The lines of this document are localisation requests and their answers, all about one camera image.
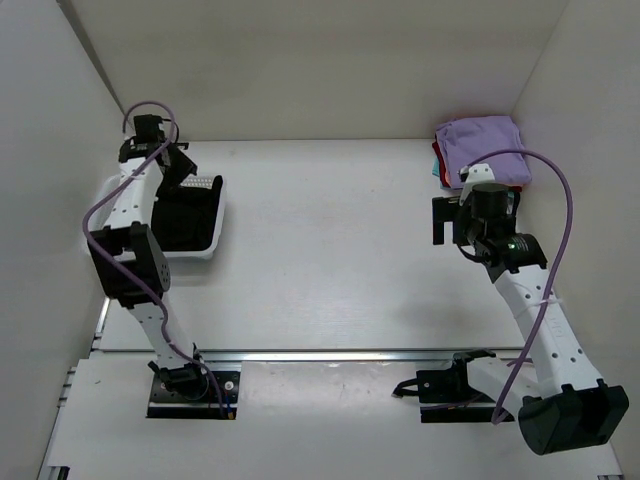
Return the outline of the black t shirt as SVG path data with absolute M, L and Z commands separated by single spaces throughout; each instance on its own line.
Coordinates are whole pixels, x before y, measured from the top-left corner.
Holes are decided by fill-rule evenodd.
M 208 258 L 217 247 L 226 206 L 221 175 L 190 176 L 154 203 L 151 229 L 167 257 Z

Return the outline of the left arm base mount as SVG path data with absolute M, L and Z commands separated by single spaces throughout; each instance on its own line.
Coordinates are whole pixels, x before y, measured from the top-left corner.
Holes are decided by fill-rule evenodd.
M 151 419 L 235 420 L 237 417 L 241 371 L 213 370 L 212 382 L 207 373 L 192 364 L 181 369 L 159 368 L 153 371 L 147 417 Z

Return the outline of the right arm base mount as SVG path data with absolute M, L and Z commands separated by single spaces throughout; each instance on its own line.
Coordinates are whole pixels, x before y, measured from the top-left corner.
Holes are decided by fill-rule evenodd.
M 422 424 L 490 423 L 494 401 L 468 383 L 467 366 L 477 359 L 496 359 L 490 350 L 458 352 L 447 368 L 418 370 L 401 381 L 394 398 L 417 398 Z

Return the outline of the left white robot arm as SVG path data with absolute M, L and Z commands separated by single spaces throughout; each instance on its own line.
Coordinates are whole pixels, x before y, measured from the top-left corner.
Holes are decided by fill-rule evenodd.
M 168 392 L 196 401 L 207 395 L 209 373 L 173 318 L 170 269 L 150 226 L 163 177 L 157 156 L 152 148 L 122 162 L 118 186 L 89 209 L 82 229 L 104 293 L 135 318 L 155 351 L 149 367 Z

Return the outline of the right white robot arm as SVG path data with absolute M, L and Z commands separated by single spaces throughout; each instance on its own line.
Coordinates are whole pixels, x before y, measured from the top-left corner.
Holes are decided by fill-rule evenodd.
M 629 408 L 628 396 L 604 381 L 581 348 L 552 288 L 542 248 L 533 235 L 516 229 L 519 197 L 505 186 L 485 184 L 465 198 L 432 201 L 434 244 L 444 243 L 450 223 L 454 244 L 472 247 L 467 257 L 486 269 L 506 302 L 536 375 L 511 380 L 515 364 L 488 350 L 460 352 L 448 376 L 449 391 L 460 400 L 481 393 L 495 401 L 538 455 L 604 445 Z

